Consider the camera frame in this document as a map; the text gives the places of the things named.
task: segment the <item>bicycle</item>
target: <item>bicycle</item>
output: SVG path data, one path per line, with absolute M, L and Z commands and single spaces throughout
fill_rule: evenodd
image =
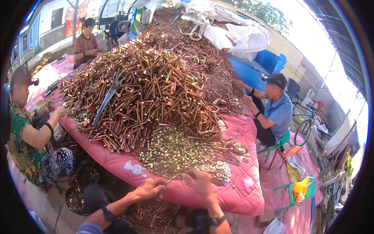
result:
M 314 123 L 314 117 L 316 116 L 316 111 L 317 110 L 320 111 L 320 112 L 322 112 L 322 111 L 320 109 L 314 107 L 314 106 L 309 105 L 309 104 L 306 104 L 306 106 L 302 105 L 301 102 L 302 102 L 303 98 L 299 95 L 299 93 L 296 93 L 297 98 L 292 97 L 288 92 L 286 92 L 286 93 L 290 96 L 291 102 L 294 105 L 294 108 L 292 110 L 292 118 L 299 117 L 299 116 L 309 116 L 309 119 L 306 119 L 303 122 L 301 122 L 301 124 L 297 127 L 296 132 L 295 132 L 294 144 L 297 145 L 297 146 L 303 146 L 307 142 L 307 140 L 310 136 L 310 133 L 312 131 L 312 124 Z M 294 111 L 295 111 L 295 108 L 296 108 L 297 105 L 303 107 L 304 109 L 306 109 L 310 113 L 295 114 Z M 304 139 L 304 142 L 301 143 L 301 144 L 298 144 L 297 141 L 296 141 L 298 135 L 301 136 Z

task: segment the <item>cardboard box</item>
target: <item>cardboard box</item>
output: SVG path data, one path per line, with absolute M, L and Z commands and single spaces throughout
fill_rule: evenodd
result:
M 274 213 L 271 211 L 264 212 L 263 215 L 258 215 L 256 217 L 257 223 L 267 222 L 274 218 Z

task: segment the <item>hand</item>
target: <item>hand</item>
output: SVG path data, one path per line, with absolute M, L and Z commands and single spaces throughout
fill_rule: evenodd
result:
M 254 104 L 252 97 L 244 95 L 243 97 L 243 103 L 246 104 L 249 108 Z
M 55 112 L 57 113 L 58 115 L 58 118 L 61 119 L 63 118 L 66 113 L 67 113 L 67 110 L 61 106 L 57 107 L 57 109 L 55 110 Z
M 166 186 L 160 185 L 163 184 L 164 180 L 162 178 L 157 178 L 156 180 L 148 178 L 145 180 L 145 183 L 137 187 L 131 195 L 137 201 L 150 199 L 156 195 L 160 195 L 158 198 L 162 198 L 161 192 L 166 189 Z
M 210 185 L 211 176 L 207 172 L 194 168 L 189 169 L 182 176 L 186 180 L 186 184 L 191 186 L 203 200 L 216 199 Z
M 246 85 L 244 84 L 244 82 L 242 80 L 234 80 L 232 82 L 232 85 L 235 87 L 235 88 L 245 88 Z
M 98 50 L 97 49 L 91 49 L 86 52 L 86 55 L 96 56 Z
M 50 113 L 55 109 L 55 104 L 53 100 L 48 100 L 44 103 L 44 105 L 41 108 L 43 109 L 43 114 Z

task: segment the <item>blue polo shirt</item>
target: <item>blue polo shirt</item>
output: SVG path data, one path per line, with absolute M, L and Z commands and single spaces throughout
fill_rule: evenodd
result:
M 279 143 L 286 134 L 291 124 L 292 113 L 292 102 L 286 93 L 283 93 L 282 97 L 275 103 L 273 103 L 273 99 L 267 101 L 264 116 L 275 123 L 270 129 L 275 136 L 276 143 Z

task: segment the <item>floral shirt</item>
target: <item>floral shirt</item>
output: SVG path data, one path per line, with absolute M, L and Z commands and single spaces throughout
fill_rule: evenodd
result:
M 19 171 L 35 186 L 40 185 L 40 160 L 45 153 L 37 150 L 22 140 L 22 131 L 27 124 L 31 124 L 31 115 L 25 108 L 20 108 L 12 102 L 12 122 L 10 126 L 10 142 L 8 149 L 13 162 Z
M 95 35 L 91 33 L 90 39 L 87 39 L 82 33 L 79 37 L 77 37 L 77 40 L 75 41 L 74 54 L 80 54 L 80 53 L 83 53 L 83 52 L 86 52 L 92 49 L 96 49 L 97 47 L 98 45 L 97 45 Z M 81 58 L 75 62 L 86 63 L 90 59 L 93 59 L 93 58 L 95 58 L 95 56 L 87 55 L 85 58 Z

